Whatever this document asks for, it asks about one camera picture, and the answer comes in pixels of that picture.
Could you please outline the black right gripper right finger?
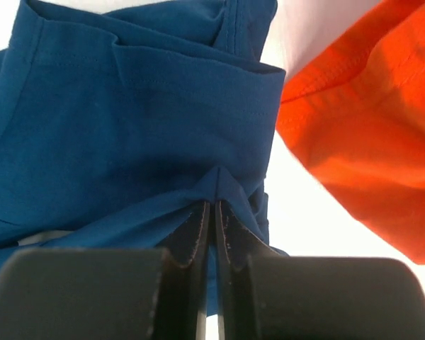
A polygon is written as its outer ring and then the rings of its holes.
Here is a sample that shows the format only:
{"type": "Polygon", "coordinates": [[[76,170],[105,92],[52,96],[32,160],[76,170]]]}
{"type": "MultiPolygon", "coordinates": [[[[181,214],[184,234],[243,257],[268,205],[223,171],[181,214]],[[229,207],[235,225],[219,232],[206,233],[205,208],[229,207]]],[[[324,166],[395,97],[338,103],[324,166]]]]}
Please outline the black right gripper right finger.
{"type": "Polygon", "coordinates": [[[387,258],[284,256],[215,206],[221,339],[425,340],[425,294],[387,258]]]}

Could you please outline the blue printed t shirt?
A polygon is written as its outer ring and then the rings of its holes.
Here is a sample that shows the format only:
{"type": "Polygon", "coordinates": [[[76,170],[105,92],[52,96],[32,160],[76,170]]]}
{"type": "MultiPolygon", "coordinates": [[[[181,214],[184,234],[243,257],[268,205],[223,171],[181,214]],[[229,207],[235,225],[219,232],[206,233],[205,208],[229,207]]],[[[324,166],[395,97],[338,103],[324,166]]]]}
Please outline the blue printed t shirt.
{"type": "Polygon", "coordinates": [[[264,178],[285,73],[275,1],[95,14],[22,1],[0,51],[0,267],[42,247],[151,247],[197,200],[268,240],[264,178]]]}

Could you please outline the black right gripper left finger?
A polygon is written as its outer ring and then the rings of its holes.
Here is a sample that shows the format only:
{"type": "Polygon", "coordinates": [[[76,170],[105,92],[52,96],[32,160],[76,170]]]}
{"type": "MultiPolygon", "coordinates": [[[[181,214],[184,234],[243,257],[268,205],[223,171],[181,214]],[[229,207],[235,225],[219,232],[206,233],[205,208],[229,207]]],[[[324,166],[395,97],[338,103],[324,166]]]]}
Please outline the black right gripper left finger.
{"type": "Polygon", "coordinates": [[[210,206],[156,249],[29,249],[0,270],[0,340],[203,339],[210,206]]]}

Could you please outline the orange t shirt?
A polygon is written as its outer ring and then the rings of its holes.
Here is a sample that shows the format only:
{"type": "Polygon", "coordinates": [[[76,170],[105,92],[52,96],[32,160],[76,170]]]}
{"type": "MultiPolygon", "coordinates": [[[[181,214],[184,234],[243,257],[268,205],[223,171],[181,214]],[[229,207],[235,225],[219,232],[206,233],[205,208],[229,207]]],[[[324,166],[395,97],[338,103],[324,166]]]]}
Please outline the orange t shirt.
{"type": "Polygon", "coordinates": [[[277,131],[348,213],[425,265],[425,1],[383,1],[294,76],[277,131]]]}

